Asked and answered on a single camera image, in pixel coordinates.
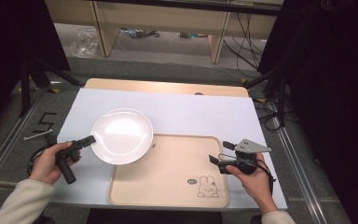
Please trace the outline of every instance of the white sleeve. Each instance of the white sleeve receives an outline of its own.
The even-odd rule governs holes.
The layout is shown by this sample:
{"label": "white sleeve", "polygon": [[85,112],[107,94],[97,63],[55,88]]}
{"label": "white sleeve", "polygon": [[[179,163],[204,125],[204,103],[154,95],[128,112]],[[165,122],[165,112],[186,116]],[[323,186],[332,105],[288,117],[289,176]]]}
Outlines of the white sleeve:
{"label": "white sleeve", "polygon": [[263,224],[295,224],[287,212],[275,211],[266,213],[261,217]]}
{"label": "white sleeve", "polygon": [[48,205],[54,192],[52,185],[35,180],[22,180],[0,209],[0,224],[33,223]]}

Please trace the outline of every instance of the plate rim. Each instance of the plate rim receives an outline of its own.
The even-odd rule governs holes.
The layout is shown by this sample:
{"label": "plate rim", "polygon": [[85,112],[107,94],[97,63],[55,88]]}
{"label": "plate rim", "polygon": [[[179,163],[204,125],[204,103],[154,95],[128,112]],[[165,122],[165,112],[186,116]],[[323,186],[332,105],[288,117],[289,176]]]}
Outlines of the plate rim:
{"label": "plate rim", "polygon": [[154,130],[153,130],[153,125],[152,123],[150,122],[150,119],[144,114],[142,113],[141,111],[137,110],[137,109],[133,109],[133,108],[127,108],[127,107],[122,107],[122,108],[117,108],[117,109],[113,109],[113,110],[110,110],[109,112],[106,112],[105,114],[103,114],[102,116],[100,116],[97,121],[95,121],[94,125],[92,126],[92,129],[91,129],[91,135],[94,135],[94,130],[95,130],[95,126],[98,124],[98,122],[100,122],[101,119],[103,119],[104,117],[106,117],[107,115],[110,115],[110,114],[113,114],[115,112],[119,112],[119,111],[130,111],[130,112],[135,112],[135,114],[137,115],[140,115],[142,118],[144,118],[147,123],[148,123],[148,127],[150,127],[150,135],[151,137],[148,138],[150,139],[150,143],[148,144],[148,147],[146,149],[144,149],[144,152],[142,153],[142,155],[139,156],[139,158],[137,158],[136,160],[134,161],[128,161],[128,162],[115,162],[115,163],[112,163],[112,162],[109,162],[109,161],[106,161],[106,160],[103,160],[100,156],[98,156],[98,154],[95,152],[95,144],[91,144],[91,149],[92,151],[94,152],[94,154],[98,157],[98,159],[100,159],[101,161],[104,161],[104,162],[107,162],[109,164],[113,164],[113,165],[124,165],[124,164],[129,164],[129,163],[132,163],[132,162],[135,162],[135,161],[138,161],[139,159],[141,159],[143,157],[143,155],[148,151],[148,149],[150,149],[150,146],[152,145],[153,143],[153,137],[154,137]]}

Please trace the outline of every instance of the aluminum rail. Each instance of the aluminum rail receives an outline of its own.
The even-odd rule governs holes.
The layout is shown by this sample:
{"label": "aluminum rail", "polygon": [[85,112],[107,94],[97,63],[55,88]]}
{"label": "aluminum rail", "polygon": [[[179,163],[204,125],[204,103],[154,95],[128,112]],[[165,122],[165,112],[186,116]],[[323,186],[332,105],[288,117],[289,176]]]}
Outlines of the aluminum rail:
{"label": "aluminum rail", "polygon": [[14,125],[10,134],[8,135],[7,139],[5,140],[4,144],[0,147],[0,169],[1,169],[2,165],[4,164],[4,162],[6,161],[11,150],[16,145],[17,140],[19,139],[20,135],[22,134],[22,131],[24,130],[30,117],[33,115],[40,100],[43,98],[43,96],[45,95],[46,92],[47,92],[46,88],[37,89],[37,91],[33,97],[33,100],[31,102],[30,109],[22,118],[20,118],[16,122],[16,124]]}
{"label": "aluminum rail", "polygon": [[[274,103],[268,103],[269,109],[276,111],[276,106]],[[273,119],[274,125],[276,128],[280,127],[280,123],[278,118]],[[313,218],[314,223],[317,224],[326,224],[327,220],[324,216],[324,211],[318,202],[315,192],[310,185],[310,181],[308,180],[302,166],[301,162],[298,159],[295,148],[290,141],[289,134],[287,133],[284,127],[279,128],[278,130],[279,137],[282,141],[282,145],[284,151],[286,152],[287,158],[292,166],[293,172],[296,176],[297,183],[301,189],[301,192],[304,196],[305,202],[310,210],[310,214]]]}

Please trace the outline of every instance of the right hand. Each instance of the right hand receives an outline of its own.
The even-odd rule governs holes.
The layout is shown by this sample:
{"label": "right hand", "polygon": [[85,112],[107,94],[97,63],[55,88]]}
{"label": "right hand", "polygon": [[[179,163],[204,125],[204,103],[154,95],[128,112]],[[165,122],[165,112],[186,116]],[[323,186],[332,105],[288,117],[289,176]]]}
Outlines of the right hand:
{"label": "right hand", "polygon": [[[259,161],[264,161],[262,153],[257,153],[256,157]],[[258,164],[267,168],[263,162]],[[255,199],[263,214],[278,210],[269,191],[269,177],[264,171],[257,168],[253,174],[246,175],[235,166],[228,165],[226,169],[241,181],[246,192]]]}

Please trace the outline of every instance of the cartoon bunny print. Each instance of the cartoon bunny print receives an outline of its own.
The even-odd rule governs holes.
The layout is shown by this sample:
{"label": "cartoon bunny print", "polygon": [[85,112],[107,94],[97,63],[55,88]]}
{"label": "cartoon bunny print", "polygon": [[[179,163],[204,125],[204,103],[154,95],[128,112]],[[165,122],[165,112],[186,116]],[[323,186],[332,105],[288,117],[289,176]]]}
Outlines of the cartoon bunny print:
{"label": "cartoon bunny print", "polygon": [[199,197],[206,198],[218,198],[219,194],[217,193],[217,186],[214,183],[213,176],[203,175],[200,178],[200,186],[199,186]]}

